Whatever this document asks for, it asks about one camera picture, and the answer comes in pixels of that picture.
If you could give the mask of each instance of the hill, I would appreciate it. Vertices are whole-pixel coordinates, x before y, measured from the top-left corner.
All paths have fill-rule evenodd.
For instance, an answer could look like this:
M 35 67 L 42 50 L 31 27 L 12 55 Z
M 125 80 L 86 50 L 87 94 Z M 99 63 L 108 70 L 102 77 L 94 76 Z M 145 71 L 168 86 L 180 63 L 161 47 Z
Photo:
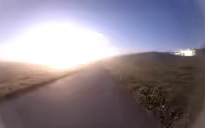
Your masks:
M 110 58 L 103 65 L 166 127 L 187 127 L 202 108 L 205 54 L 148 52 Z

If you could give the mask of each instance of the asphalt road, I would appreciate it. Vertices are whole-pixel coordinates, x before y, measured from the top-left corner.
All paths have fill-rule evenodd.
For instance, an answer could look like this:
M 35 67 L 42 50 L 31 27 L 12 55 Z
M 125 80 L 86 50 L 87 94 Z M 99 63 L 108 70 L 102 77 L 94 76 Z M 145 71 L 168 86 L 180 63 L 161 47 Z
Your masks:
M 160 128 L 104 69 L 94 67 L 0 103 L 7 128 Z

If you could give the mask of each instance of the grassy field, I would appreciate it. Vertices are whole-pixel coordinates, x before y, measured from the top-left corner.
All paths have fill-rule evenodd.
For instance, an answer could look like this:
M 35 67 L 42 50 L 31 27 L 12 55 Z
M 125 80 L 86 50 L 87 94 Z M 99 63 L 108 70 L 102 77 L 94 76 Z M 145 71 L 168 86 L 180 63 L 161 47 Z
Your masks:
M 42 65 L 0 62 L 0 99 L 18 90 L 53 81 L 67 73 Z
M 103 64 L 168 128 L 188 127 L 202 108 L 205 55 L 151 52 L 114 57 Z

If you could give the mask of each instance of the building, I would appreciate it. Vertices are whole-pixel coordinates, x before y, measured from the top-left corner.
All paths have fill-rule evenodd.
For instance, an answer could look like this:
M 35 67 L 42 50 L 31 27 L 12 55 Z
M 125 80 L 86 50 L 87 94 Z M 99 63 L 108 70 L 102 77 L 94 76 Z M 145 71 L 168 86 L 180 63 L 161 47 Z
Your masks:
M 196 50 L 195 49 L 181 49 L 178 51 L 174 52 L 174 55 L 178 56 L 194 56 L 196 55 Z

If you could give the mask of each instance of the distant structure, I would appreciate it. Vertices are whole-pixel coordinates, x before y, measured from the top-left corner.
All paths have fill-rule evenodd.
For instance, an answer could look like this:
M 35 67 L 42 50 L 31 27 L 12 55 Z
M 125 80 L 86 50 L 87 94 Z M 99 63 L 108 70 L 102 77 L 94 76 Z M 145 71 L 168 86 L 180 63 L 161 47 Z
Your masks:
M 196 55 L 196 50 L 195 49 L 181 49 L 178 51 L 174 52 L 174 55 L 178 56 L 195 56 Z

